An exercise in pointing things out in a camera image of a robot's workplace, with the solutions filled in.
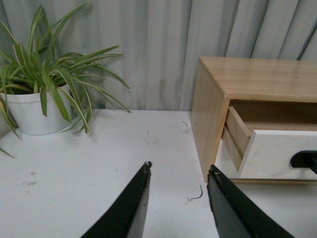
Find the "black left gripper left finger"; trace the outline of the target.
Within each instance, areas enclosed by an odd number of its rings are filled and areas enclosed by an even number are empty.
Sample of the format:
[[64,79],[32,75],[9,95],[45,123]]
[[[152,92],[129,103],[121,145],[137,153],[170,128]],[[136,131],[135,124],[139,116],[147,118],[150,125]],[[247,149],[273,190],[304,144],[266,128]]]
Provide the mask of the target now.
[[152,162],[145,162],[84,238],[141,238],[147,216]]

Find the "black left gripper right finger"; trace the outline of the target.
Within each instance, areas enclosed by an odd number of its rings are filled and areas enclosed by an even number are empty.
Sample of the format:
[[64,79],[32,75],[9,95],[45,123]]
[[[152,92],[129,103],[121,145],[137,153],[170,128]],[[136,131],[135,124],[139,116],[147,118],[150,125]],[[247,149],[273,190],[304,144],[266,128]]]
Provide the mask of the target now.
[[208,194],[221,238],[291,238],[215,165],[208,175]]

